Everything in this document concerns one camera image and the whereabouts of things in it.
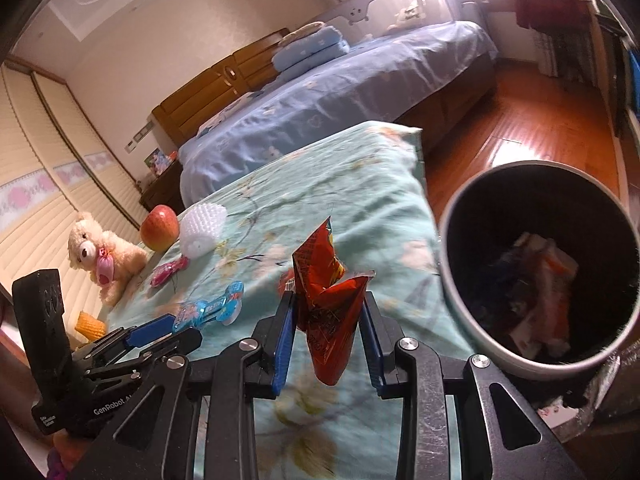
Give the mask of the person's left hand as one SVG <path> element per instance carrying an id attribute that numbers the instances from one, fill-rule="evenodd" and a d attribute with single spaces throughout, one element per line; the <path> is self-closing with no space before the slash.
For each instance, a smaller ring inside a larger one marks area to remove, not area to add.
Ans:
<path id="1" fill-rule="evenodd" d="M 53 435 L 53 448 L 47 457 L 47 479 L 65 480 L 82 459 L 91 440 L 71 437 L 66 430 Z"/>

